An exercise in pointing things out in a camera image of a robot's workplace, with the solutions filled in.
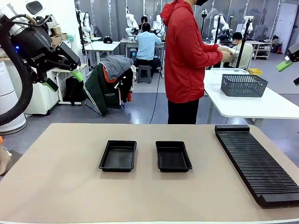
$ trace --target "gray jacket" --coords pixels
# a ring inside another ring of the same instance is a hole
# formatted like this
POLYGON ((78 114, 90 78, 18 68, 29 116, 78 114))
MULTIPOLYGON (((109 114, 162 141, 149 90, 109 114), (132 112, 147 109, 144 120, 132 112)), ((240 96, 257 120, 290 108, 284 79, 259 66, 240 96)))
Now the gray jacket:
POLYGON ((100 61, 106 67, 109 80, 118 78, 131 68, 133 60, 125 56, 107 56, 100 61))

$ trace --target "red hood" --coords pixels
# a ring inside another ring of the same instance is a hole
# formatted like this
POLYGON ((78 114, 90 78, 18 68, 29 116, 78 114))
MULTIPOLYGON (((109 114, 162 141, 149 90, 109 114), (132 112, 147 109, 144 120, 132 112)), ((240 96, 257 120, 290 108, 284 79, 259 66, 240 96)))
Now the red hood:
POLYGON ((188 2, 185 2, 184 0, 177 0, 176 2, 176 5, 175 7, 174 6, 174 2, 173 1, 171 4, 166 4, 161 12, 161 17, 162 19, 164 19, 164 24, 166 26, 168 26, 168 22, 169 22, 169 19, 170 19, 170 16, 171 14, 173 13, 173 11, 177 8, 180 8, 180 7, 185 7, 187 8, 192 14, 193 14, 193 11, 192 11, 192 8, 191 6, 189 5, 188 2))

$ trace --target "light blue shirt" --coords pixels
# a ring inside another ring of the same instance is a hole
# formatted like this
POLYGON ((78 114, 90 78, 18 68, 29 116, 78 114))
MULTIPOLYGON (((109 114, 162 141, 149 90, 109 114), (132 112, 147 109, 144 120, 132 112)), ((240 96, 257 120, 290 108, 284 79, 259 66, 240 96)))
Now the light blue shirt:
POLYGON ((136 37, 138 42, 137 59, 153 60, 155 54, 155 43, 160 44, 162 41, 153 33, 143 32, 136 37))

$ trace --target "black face mask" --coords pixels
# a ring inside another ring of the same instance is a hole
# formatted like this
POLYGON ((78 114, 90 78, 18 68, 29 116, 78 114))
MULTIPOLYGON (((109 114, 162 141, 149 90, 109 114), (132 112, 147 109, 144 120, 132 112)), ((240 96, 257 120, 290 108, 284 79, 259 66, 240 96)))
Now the black face mask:
POLYGON ((197 2, 195 4, 198 5, 198 6, 202 6, 207 1, 208 0, 197 0, 197 2))

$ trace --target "person in white shirt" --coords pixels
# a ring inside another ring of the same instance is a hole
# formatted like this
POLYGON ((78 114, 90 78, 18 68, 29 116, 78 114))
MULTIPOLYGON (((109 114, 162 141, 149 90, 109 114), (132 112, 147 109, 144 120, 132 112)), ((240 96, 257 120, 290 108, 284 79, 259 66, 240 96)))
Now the person in white shirt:
POLYGON ((150 75, 153 78, 155 70, 160 65, 160 59, 154 58, 155 44, 162 41, 154 33, 150 32, 150 24, 142 24, 142 33, 136 37, 138 42, 137 63, 138 65, 149 65, 151 67, 150 75))
MULTIPOLYGON (((235 50, 240 51, 241 45, 242 45, 242 34, 241 33, 237 32, 237 33, 233 34, 233 43, 236 46, 234 46, 232 48, 232 52, 235 53, 235 50)), ((253 52, 252 45, 250 43, 245 42, 241 60, 240 60, 240 64, 239 64, 240 69, 247 69, 249 61, 252 57, 252 52, 253 52)), ((232 55, 229 62, 224 63, 224 67, 225 68, 235 68, 237 66, 238 57, 239 57, 239 53, 232 55)))

